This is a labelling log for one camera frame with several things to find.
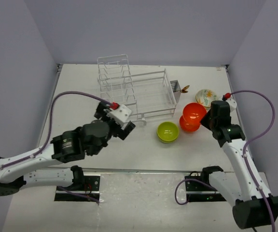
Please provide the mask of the red bowl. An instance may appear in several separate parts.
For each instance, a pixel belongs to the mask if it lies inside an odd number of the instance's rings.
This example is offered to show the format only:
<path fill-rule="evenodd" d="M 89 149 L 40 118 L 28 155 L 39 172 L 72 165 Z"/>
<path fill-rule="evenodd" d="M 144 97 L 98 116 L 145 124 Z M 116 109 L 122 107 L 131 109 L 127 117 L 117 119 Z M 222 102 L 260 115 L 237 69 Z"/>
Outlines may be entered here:
<path fill-rule="evenodd" d="M 201 119 L 207 113 L 204 106 L 199 103 L 193 102 L 187 104 L 182 111 L 182 118 L 190 125 L 200 125 Z"/>

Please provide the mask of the orange bowl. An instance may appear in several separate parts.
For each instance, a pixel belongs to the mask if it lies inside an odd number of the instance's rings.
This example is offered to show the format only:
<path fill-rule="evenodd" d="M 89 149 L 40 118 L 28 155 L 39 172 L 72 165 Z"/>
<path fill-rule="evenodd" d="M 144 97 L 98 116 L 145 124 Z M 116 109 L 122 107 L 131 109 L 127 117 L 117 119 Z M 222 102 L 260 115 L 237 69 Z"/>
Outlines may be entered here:
<path fill-rule="evenodd" d="M 200 124 L 192 125 L 189 124 L 182 116 L 179 119 L 179 125 L 184 132 L 195 132 L 199 129 Z"/>

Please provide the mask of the floral leaf pattern bowl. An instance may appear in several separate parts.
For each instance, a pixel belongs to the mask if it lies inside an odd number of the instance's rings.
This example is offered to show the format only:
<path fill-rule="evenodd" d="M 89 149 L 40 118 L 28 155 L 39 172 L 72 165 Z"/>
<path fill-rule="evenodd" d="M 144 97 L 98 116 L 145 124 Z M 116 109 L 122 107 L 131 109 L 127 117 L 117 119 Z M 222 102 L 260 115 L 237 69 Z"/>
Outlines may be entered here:
<path fill-rule="evenodd" d="M 198 104 L 204 106 L 205 108 L 210 108 L 211 103 L 213 101 L 217 101 L 219 97 L 210 89 L 201 89 L 196 93 L 195 99 Z"/>

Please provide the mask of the lime green bowl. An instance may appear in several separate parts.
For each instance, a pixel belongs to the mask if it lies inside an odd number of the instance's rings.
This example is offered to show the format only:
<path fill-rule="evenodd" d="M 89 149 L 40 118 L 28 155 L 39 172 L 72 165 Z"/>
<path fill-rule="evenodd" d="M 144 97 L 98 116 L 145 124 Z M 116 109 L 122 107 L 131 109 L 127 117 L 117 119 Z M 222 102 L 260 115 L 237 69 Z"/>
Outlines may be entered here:
<path fill-rule="evenodd" d="M 173 135 L 173 136 L 158 135 L 157 137 L 162 143 L 169 144 L 175 142 L 179 136 L 178 135 Z"/>
<path fill-rule="evenodd" d="M 173 122 L 163 122 L 161 123 L 156 131 L 157 135 L 178 135 L 179 136 L 179 128 Z"/>

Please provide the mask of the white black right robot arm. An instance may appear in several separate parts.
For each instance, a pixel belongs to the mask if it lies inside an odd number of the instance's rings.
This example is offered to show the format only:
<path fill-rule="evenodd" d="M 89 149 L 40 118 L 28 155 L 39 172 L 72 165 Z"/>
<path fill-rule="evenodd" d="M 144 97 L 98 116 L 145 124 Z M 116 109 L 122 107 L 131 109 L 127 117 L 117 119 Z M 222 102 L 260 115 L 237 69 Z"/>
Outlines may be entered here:
<path fill-rule="evenodd" d="M 231 123 L 231 109 L 226 101 L 213 101 L 200 123 L 212 132 L 220 148 L 227 155 L 236 181 L 227 178 L 219 166 L 202 169 L 200 185 L 203 189 L 216 189 L 231 205 L 233 218 L 240 229 L 270 225 L 276 230 L 278 196 L 274 196 L 264 183 L 247 151 L 242 128 Z"/>

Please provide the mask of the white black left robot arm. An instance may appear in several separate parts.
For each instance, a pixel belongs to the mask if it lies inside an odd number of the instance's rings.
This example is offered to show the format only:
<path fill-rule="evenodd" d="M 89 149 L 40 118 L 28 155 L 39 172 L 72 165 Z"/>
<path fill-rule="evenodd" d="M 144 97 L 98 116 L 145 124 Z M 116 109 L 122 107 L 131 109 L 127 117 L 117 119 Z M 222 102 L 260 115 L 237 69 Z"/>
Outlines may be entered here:
<path fill-rule="evenodd" d="M 81 189 L 85 184 L 81 167 L 75 165 L 60 171 L 48 167 L 97 155 L 112 137 L 124 140 L 135 128 L 128 120 L 131 114 L 125 105 L 107 106 L 100 102 L 91 123 L 54 137 L 49 145 L 11 158 L 0 157 L 0 196 L 38 186 Z"/>

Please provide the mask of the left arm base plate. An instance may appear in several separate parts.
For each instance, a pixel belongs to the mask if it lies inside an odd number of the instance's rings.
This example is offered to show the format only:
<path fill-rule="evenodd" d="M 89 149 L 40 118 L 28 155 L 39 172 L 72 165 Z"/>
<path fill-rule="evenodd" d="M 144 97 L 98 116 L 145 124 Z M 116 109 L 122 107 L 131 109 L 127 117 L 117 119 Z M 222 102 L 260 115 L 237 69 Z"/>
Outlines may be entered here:
<path fill-rule="evenodd" d="M 100 175 L 85 174 L 83 183 L 74 188 L 67 188 L 68 191 L 74 193 L 69 194 L 60 188 L 56 188 L 54 197 L 55 202 L 94 202 L 93 199 L 100 199 Z"/>

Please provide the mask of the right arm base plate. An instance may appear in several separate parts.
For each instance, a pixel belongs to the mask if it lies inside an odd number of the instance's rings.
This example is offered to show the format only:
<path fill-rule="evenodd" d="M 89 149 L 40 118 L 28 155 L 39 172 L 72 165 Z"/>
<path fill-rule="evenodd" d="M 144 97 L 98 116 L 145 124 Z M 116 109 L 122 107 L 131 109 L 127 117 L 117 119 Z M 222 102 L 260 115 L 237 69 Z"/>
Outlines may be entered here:
<path fill-rule="evenodd" d="M 187 202 L 225 202 L 225 198 L 214 189 L 195 181 L 186 181 Z"/>

